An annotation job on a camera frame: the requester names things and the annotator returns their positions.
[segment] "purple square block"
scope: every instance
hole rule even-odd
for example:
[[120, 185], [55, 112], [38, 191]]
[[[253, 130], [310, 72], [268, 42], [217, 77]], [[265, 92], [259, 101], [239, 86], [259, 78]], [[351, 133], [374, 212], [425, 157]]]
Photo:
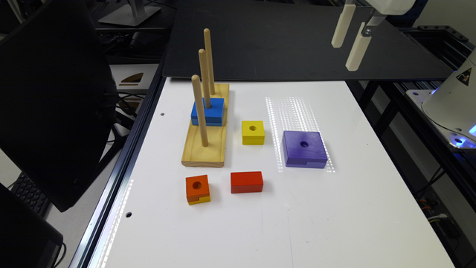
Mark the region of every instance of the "purple square block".
[[319, 132], [285, 131], [283, 149], [287, 167], [324, 168], [326, 166], [326, 150]]

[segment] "stacked blocks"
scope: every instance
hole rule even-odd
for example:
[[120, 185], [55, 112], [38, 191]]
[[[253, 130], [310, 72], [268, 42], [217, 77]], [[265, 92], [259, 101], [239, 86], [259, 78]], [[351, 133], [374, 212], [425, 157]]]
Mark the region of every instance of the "stacked blocks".
[[243, 145], [265, 144], [265, 127], [262, 121], [242, 121], [241, 135]]
[[257, 193], [263, 190], [263, 175], [257, 172], [231, 173], [231, 193]]
[[187, 177], [185, 182], [187, 186], [188, 205], [210, 202], [210, 189], [207, 175]]
[[319, 132], [285, 131], [283, 149], [287, 167], [324, 168], [326, 166], [326, 150]]
[[[205, 108], [205, 99], [203, 98], [203, 107], [205, 111], [205, 122], [207, 126], [211, 127], [222, 127], [223, 126], [223, 115], [225, 110], [225, 99], [224, 98], [211, 98], [210, 104], [211, 108]], [[196, 103], [193, 104], [192, 108], [192, 125], [199, 125], [199, 118], [196, 113]]]

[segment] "red block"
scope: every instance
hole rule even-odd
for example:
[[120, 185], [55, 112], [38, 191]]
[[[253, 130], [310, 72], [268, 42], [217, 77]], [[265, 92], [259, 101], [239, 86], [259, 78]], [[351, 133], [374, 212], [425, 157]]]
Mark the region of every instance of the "red block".
[[231, 193], [257, 193], [263, 190], [261, 171], [231, 173]]

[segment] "wooden base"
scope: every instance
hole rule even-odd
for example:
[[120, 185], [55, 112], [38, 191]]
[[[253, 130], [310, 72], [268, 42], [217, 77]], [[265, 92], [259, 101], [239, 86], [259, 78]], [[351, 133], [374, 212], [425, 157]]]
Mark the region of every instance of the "wooden base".
[[228, 114], [229, 91], [229, 84], [215, 84], [215, 95], [211, 95], [211, 97], [224, 98], [225, 110], [223, 112], [223, 127], [207, 127], [208, 146], [202, 146], [199, 126], [193, 126], [190, 121], [184, 154], [181, 158], [181, 164], [185, 167], [223, 167], [225, 163], [226, 121]]

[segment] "screw hole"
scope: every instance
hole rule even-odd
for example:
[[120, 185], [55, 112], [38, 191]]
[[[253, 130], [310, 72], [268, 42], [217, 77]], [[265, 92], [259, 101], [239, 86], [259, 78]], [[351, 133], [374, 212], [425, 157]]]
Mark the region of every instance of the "screw hole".
[[194, 182], [192, 187], [195, 190], [199, 190], [202, 187], [202, 183], [201, 182]]

